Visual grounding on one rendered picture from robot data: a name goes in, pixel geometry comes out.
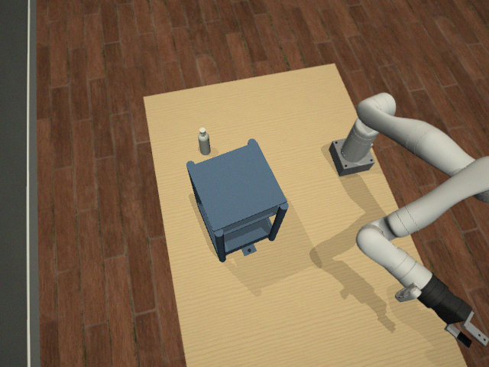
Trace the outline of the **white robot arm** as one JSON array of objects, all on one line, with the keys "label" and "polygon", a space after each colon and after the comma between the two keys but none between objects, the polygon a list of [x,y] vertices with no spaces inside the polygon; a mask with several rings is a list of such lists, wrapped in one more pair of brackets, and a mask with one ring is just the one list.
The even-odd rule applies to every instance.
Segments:
[{"label": "white robot arm", "polygon": [[359,229],[359,249],[398,280],[416,260],[390,241],[423,229],[470,196],[489,203],[489,156],[475,160],[429,123],[395,117],[396,103],[388,93],[361,101],[356,112],[358,118],[341,148],[346,161],[355,163],[365,158],[381,133],[451,177],[412,203]]}]

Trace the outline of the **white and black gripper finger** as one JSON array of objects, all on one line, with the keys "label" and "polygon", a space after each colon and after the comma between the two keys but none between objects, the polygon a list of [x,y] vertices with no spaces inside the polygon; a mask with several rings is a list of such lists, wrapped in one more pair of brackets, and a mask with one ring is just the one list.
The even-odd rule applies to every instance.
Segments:
[{"label": "white and black gripper finger", "polygon": [[474,312],[470,312],[468,318],[462,322],[461,327],[467,330],[482,346],[486,346],[489,338],[487,338],[478,328],[476,328],[470,320],[474,316]]},{"label": "white and black gripper finger", "polygon": [[447,324],[444,330],[451,333],[467,349],[470,347],[472,341],[463,332],[459,331],[453,324]]}]

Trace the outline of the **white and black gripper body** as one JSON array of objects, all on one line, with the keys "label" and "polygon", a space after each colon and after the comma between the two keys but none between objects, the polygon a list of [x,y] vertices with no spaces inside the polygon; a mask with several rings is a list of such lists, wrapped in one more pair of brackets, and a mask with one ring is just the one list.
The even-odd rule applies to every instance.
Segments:
[{"label": "white and black gripper body", "polygon": [[433,272],[416,261],[411,270],[398,281],[404,286],[395,294],[399,302],[418,299],[433,309],[446,324],[465,321],[472,307],[456,297]]}]

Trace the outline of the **grey cylinder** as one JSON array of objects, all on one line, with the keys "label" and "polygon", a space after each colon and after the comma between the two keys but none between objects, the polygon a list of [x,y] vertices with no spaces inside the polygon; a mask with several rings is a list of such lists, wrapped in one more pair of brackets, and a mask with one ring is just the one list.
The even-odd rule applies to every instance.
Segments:
[{"label": "grey cylinder", "polygon": [[209,143],[209,135],[206,132],[205,128],[199,129],[199,147],[202,155],[208,155],[211,152],[210,143]]}]

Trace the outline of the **blue shelving unit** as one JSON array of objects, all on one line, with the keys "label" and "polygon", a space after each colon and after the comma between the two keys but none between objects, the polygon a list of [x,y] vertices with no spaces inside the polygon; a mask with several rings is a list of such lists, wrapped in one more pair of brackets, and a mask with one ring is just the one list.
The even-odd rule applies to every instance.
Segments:
[{"label": "blue shelving unit", "polygon": [[[220,262],[254,243],[275,240],[289,207],[258,143],[186,167],[196,203]],[[272,225],[269,217],[274,216]],[[230,233],[230,234],[229,234]]]}]

